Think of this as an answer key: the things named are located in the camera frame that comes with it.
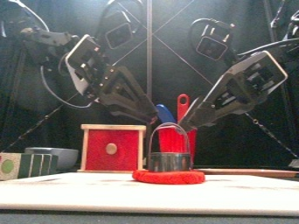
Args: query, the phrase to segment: black curtain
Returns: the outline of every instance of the black curtain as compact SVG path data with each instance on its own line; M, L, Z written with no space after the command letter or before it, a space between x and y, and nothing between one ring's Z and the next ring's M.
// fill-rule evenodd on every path
M105 0L23 2L39 14L52 32L70 32L81 37L86 33L95 34L101 12L107 3ZM269 2L274 17L281 1ZM297 1L287 2L277 30L279 39L283 39L286 35L290 17L299 10ZM227 69L223 61L211 61L191 49L187 34L193 21L198 18L214 18L234 24L237 27L233 47L238 53L243 53L271 43L266 1L153 0L153 3L154 104L165 104L177 116L178 95L187 94L193 100L199 95L206 95ZM129 9L135 8L130 3L126 4ZM142 29L133 42L115 51L107 51L111 63L129 67L145 91L146 54L146 28ZM62 104L43 87L40 68L27 54L24 46L12 39L2 38L0 55L2 151L10 148L7 151L23 152L30 146L81 150L83 123L142 124L129 118L114 117L99 104L85 111L62 107L43 125L14 147L10 147L18 137L35 127L35 124ZM267 102L259 105L250 114L299 154L297 137L289 127L290 119L295 127L298 122L298 64L286 65L285 69L290 74L286 86L291 107L290 105L286 107L286 97L278 89L270 95ZM47 71L47 80L64 99L77 94L67 74L60 75ZM78 96L71 102L85 105L86 100ZM293 111L294 117L289 117L287 110ZM197 144L197 165L285 166L294 158L246 115L229 115L215 126L199 128Z

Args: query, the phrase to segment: wooden box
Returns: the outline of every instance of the wooden box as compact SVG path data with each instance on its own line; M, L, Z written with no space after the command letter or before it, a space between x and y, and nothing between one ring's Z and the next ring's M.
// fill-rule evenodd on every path
M82 124L79 172L131 172L143 169L146 126Z

